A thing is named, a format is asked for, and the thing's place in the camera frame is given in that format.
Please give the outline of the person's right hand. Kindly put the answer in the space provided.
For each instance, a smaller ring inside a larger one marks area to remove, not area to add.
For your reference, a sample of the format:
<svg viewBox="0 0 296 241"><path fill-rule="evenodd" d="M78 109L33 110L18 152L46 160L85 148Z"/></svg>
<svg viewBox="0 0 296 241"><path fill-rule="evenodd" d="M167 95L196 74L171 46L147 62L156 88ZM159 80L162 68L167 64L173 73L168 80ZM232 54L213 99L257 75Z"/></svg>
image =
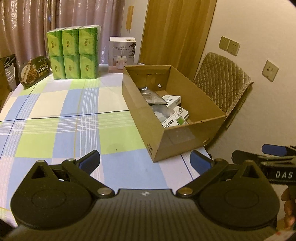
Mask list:
<svg viewBox="0 0 296 241"><path fill-rule="evenodd" d="M290 191L288 188L282 193L281 200L285 202L285 229L291 229L291 227L295 223L295 200L292 200L292 198L290 197Z"/></svg>

